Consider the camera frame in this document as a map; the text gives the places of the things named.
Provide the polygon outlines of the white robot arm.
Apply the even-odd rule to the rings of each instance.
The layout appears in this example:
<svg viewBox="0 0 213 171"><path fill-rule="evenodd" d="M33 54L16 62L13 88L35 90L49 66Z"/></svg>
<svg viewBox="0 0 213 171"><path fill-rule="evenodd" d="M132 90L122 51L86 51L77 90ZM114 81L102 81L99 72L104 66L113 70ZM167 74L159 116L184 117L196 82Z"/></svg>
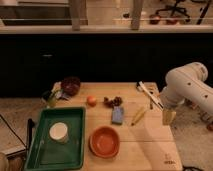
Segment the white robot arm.
<svg viewBox="0 0 213 171"><path fill-rule="evenodd" d="M174 68L166 74L166 86L160 93L164 125L172 123L176 115L175 108L185 99L213 115L213 88L205 84L207 77L208 70L200 62Z"/></svg>

